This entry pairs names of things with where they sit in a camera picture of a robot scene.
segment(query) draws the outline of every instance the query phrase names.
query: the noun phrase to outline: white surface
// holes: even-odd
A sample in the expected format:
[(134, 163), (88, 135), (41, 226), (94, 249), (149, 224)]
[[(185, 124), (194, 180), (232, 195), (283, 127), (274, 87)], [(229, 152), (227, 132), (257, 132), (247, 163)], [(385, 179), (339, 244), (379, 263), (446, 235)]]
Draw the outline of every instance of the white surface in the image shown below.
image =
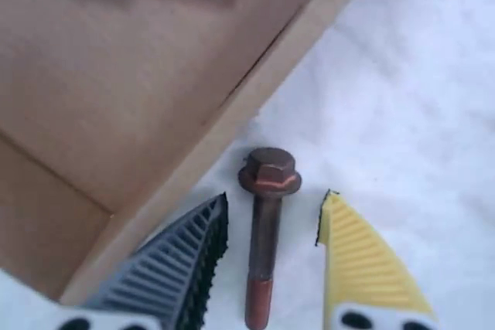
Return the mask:
[[(79, 318), (90, 323), (90, 330), (124, 330), (132, 326), (142, 326), (147, 330), (161, 328), (158, 320), (152, 316), (64, 307), (43, 298), (5, 274), (0, 275), (0, 280), (2, 293), (9, 293), (0, 296), (2, 330), (57, 330)], [(81, 330), (75, 325), (71, 328)]]
[(283, 209), (269, 330), (321, 328), (329, 187), (394, 248), (443, 328), (493, 327), (495, 0), (351, 2), (183, 202), (230, 200), (206, 330), (245, 328), (251, 196), (236, 173), (265, 145), (291, 151), (304, 179)]

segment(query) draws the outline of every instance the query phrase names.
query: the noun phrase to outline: copper-colored bolt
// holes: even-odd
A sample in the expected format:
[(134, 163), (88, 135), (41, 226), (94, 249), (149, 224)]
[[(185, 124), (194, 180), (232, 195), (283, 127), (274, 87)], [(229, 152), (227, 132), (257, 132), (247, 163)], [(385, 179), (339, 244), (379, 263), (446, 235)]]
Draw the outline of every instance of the copper-colored bolt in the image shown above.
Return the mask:
[(270, 315), (282, 197), (301, 187), (301, 176), (287, 151), (258, 148), (249, 154), (239, 182), (254, 194), (245, 321), (249, 329), (262, 330)]

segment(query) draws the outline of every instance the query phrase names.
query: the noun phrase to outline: cardboard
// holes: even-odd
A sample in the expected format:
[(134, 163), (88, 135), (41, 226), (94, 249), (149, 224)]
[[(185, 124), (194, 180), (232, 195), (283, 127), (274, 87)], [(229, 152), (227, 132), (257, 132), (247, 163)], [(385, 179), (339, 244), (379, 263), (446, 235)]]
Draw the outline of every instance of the cardboard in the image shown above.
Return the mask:
[[(174, 210), (347, 1), (0, 0), (0, 132), (87, 204), (63, 209), (54, 196), (56, 209), (42, 215), (2, 204), (0, 229), (13, 209), (40, 236), (58, 234), (44, 224), (57, 208), (103, 215), (96, 237), (81, 220), (88, 237), (74, 239), (89, 244), (79, 264), (66, 260), (67, 244), (53, 245), (46, 259), (65, 273), (57, 282), (44, 282), (37, 260), (34, 273), (23, 271), (14, 248), (0, 246), (0, 265), (81, 303)], [(24, 236), (5, 238), (22, 251)]]

